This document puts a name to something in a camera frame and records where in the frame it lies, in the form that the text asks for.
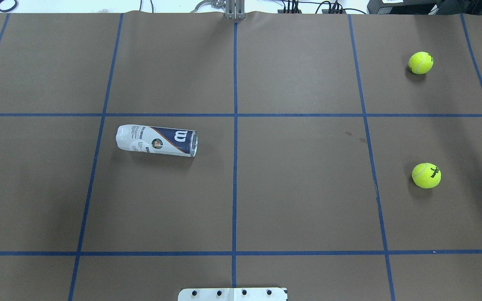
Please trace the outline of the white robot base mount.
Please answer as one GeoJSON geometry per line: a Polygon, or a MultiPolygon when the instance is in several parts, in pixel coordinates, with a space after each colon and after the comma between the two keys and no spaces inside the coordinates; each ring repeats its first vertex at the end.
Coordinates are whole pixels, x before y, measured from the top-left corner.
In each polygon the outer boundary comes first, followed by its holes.
{"type": "Polygon", "coordinates": [[[287,301],[286,288],[187,288],[182,289],[178,301],[287,301]]]}

